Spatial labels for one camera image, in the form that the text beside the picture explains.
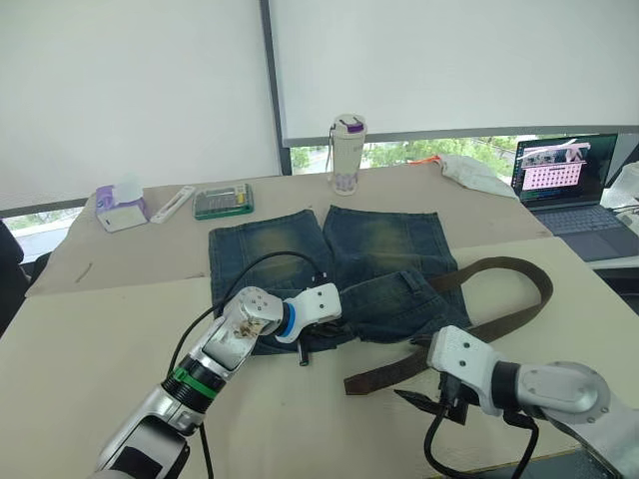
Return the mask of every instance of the window blind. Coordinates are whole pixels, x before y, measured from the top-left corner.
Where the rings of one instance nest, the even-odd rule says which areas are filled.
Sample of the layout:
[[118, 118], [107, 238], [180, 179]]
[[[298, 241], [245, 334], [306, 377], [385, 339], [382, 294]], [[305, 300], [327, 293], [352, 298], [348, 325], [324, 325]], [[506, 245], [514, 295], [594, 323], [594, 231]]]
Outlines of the window blind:
[[0, 3], [0, 211], [280, 171], [254, 0]]
[[382, 136], [639, 131], [636, 0], [271, 0], [271, 8], [289, 146], [325, 138], [346, 112]]

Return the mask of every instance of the beige tabletop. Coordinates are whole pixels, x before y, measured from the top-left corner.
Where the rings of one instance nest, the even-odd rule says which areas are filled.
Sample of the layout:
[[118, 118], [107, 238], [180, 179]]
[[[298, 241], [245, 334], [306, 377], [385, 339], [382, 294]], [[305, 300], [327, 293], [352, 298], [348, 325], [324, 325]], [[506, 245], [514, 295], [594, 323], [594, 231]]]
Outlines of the beige tabletop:
[[[513, 255], [544, 268], [555, 294], [530, 323], [493, 346], [515, 362], [578, 361], [598, 370], [627, 404], [639, 406], [639, 318], [561, 239], [458, 248], [460, 266]], [[480, 322], [528, 305], [523, 276], [492, 270], [464, 287]], [[195, 278], [28, 298], [0, 341], [0, 477], [83, 478], [107, 438], [161, 380], [184, 327], [210, 305]], [[193, 340], [198, 336], [196, 331]], [[404, 357], [406, 344], [353, 341], [313, 354], [252, 357], [206, 418], [216, 478], [424, 478], [422, 442], [432, 417], [390, 389], [343, 394], [342, 380]], [[434, 395], [437, 375], [400, 386]], [[575, 441], [541, 422], [535, 456]], [[465, 427], [444, 423], [435, 455], [458, 469], [516, 461], [528, 433], [472, 407]], [[198, 437], [181, 479], [205, 477]]]
[[[306, 208], [315, 212], [322, 225], [330, 205], [379, 212], [438, 212], [451, 247], [551, 236], [518, 200], [468, 190], [443, 177], [435, 164], [361, 171], [357, 192], [351, 197], [334, 194], [326, 175], [260, 178], [248, 183], [256, 202], [250, 215], [198, 222], [186, 204], [163, 225], [147, 224], [114, 234], [96, 220], [95, 197], [91, 197], [28, 295], [208, 276], [210, 230]], [[179, 189], [146, 189], [151, 213]]]

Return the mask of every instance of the purple tissue box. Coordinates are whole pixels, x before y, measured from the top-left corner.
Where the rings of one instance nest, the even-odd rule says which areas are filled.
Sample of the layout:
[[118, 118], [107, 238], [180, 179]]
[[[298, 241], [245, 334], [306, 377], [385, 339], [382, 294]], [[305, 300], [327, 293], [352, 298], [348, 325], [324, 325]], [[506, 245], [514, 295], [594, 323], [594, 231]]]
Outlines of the purple tissue box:
[[116, 205], [113, 199], [113, 185], [96, 190], [96, 217], [109, 233], [143, 225], [149, 221], [144, 198]]

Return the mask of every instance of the white remote control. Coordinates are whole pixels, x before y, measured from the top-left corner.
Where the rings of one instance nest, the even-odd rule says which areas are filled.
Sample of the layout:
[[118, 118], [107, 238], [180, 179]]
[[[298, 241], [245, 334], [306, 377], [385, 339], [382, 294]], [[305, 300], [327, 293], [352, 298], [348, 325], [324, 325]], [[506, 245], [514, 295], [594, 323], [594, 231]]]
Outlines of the white remote control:
[[195, 192], [195, 187], [183, 187], [150, 219], [151, 223], [161, 224], [168, 220]]

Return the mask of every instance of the laptop keyboard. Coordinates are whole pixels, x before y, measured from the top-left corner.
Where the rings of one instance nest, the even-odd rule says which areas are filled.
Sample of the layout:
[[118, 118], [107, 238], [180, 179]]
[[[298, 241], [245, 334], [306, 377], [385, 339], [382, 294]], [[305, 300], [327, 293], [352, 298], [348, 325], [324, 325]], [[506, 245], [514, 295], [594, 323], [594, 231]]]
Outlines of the laptop keyboard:
[[622, 226], [614, 215], [597, 207], [535, 215], [556, 235], [596, 232]]

